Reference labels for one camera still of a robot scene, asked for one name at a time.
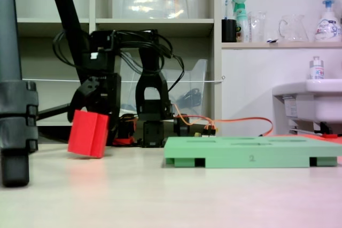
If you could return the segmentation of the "black curved moving gripper finger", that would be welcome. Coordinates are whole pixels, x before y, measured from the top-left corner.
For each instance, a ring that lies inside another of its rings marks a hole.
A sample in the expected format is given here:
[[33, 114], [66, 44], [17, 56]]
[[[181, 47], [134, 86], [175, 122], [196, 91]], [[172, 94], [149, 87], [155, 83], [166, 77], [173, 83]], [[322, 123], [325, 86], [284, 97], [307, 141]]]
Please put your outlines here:
[[99, 93], [99, 86], [99, 78], [92, 76], [77, 88], [67, 112], [67, 118], [69, 122], [73, 122], [74, 113], [76, 110], [81, 110], [88, 105], [92, 105]]

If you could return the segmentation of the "black straight fixed gripper finger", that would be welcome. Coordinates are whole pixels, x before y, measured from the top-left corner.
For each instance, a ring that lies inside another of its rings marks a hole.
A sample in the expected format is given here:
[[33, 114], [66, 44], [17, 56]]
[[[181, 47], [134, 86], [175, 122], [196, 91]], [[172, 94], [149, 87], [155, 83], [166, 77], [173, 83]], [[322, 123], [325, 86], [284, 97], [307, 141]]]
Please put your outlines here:
[[120, 113], [116, 113], [116, 114], [112, 113], [110, 116], [109, 123], [108, 123], [108, 136], [107, 136], [108, 145], [112, 145], [116, 137], [118, 124], [120, 122], [119, 114]]

